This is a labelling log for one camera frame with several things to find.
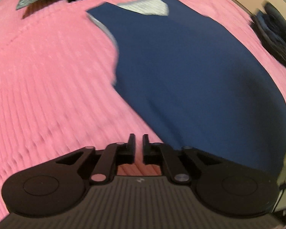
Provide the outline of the dark clothes pile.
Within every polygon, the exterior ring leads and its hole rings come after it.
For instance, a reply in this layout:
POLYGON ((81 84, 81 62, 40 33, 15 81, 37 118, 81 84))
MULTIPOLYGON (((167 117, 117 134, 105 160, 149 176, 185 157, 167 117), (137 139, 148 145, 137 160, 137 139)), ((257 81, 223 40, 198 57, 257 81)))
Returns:
POLYGON ((286 68, 286 20, 270 3, 251 15, 251 28, 263 47, 286 68))

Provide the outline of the pink fluffy bed blanket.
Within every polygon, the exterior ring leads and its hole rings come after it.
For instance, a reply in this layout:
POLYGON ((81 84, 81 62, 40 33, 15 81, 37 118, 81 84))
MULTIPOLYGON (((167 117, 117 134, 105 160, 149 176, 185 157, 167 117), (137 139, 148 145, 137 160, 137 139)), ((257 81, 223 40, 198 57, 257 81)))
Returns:
MULTIPOLYGON (((25 11, 0 1, 0 221, 7 215, 1 187, 12 174, 93 145, 102 149, 130 133, 158 141, 113 89, 116 51, 87 17, 102 2, 52 0, 25 11)), ((180 0, 240 40, 268 71, 286 101, 286 69, 260 44, 249 16, 231 0, 180 0)))

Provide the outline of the navy blue sleeveless top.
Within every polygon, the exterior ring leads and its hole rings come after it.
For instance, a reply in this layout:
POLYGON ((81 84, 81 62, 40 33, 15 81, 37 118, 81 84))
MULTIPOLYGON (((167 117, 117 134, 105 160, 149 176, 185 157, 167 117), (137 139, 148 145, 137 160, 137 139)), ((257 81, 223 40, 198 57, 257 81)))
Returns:
POLYGON ((179 0, 103 3, 87 14, 117 49, 116 92, 164 143, 280 174, 286 102, 226 28, 179 0))

